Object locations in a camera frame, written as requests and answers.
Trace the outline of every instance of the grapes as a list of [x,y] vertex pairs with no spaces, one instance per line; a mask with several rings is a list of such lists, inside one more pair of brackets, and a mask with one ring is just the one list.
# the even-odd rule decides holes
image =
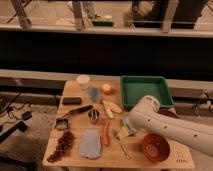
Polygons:
[[65,131],[64,134],[58,139],[58,144],[55,151],[47,158],[47,161],[54,163],[61,160],[61,157],[71,148],[74,136],[70,131]]

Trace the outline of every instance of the cup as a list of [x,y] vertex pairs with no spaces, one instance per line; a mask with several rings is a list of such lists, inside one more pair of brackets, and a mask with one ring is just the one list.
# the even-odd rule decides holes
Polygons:
[[86,90],[89,87],[90,77],[88,75],[79,75],[76,81],[82,90]]

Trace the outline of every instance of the fork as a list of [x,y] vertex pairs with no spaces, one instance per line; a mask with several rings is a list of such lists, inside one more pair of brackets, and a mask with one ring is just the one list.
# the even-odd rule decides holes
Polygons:
[[117,134],[117,131],[116,130],[112,130],[112,134],[114,136],[114,138],[119,142],[120,146],[121,146],[121,149],[123,150],[126,158],[128,160],[131,159],[131,156],[128,154],[127,150],[126,150],[126,147],[123,145],[123,143],[121,142],[120,138],[118,137],[118,134]]

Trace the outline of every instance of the utensil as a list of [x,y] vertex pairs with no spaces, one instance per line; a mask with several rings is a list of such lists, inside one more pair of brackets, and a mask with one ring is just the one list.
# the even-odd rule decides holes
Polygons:
[[67,118],[57,118],[55,129],[57,130],[66,130],[69,127],[69,121]]
[[66,117],[68,115],[73,115],[73,114],[76,114],[76,113],[82,113],[82,112],[88,111],[88,110],[92,109],[92,107],[93,107],[92,105],[87,105],[87,106],[83,106],[83,107],[80,107],[80,108],[77,108],[77,109],[70,110],[62,118]]
[[123,150],[123,152],[124,152],[126,158],[127,158],[128,160],[130,160],[130,159],[131,159],[131,156],[128,154],[128,152],[127,152],[127,150],[126,150],[126,147],[123,145],[123,143],[121,142],[120,138],[118,137],[117,131],[112,130],[112,134],[113,134],[113,136],[115,137],[115,139],[118,141],[118,143],[120,144],[121,149]]

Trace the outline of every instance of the black wall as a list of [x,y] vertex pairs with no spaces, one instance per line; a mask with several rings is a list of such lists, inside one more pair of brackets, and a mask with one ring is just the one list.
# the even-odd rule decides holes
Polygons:
[[213,39],[0,31],[0,68],[213,80]]

